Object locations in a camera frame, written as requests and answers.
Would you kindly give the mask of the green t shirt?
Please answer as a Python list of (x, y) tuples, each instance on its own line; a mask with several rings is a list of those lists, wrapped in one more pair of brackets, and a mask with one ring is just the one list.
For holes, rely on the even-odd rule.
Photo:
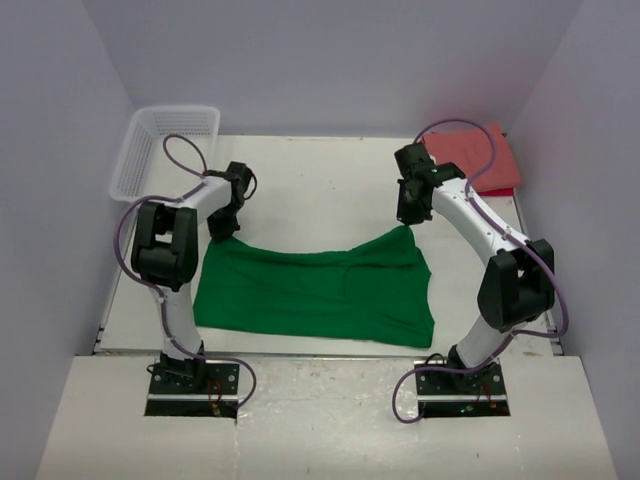
[(349, 250), (317, 253), (276, 252), (231, 238), (206, 251), (195, 323), (427, 349), (435, 329), (430, 279), (406, 226)]

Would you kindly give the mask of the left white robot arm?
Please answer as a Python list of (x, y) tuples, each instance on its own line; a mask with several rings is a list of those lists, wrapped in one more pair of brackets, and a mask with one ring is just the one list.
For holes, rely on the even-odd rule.
[(191, 282), (199, 265), (199, 226), (215, 243), (240, 230), (237, 215), (257, 179), (244, 163), (209, 170), (182, 197), (149, 195), (137, 208), (130, 265), (158, 305), (164, 346), (160, 365), (183, 391), (195, 393), (208, 379), (204, 343), (195, 325)]

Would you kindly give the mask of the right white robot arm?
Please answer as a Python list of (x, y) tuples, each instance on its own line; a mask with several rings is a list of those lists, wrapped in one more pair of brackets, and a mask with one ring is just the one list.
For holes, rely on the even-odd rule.
[(454, 391), (467, 393), (517, 335), (517, 327), (554, 306), (549, 279), (554, 251), (547, 241), (532, 241), (512, 228), (479, 197), (459, 167), (435, 163), (423, 144), (406, 145), (394, 157), (400, 173), (397, 219), (413, 226), (439, 214), (484, 266), (477, 294), (479, 316), (440, 369)]

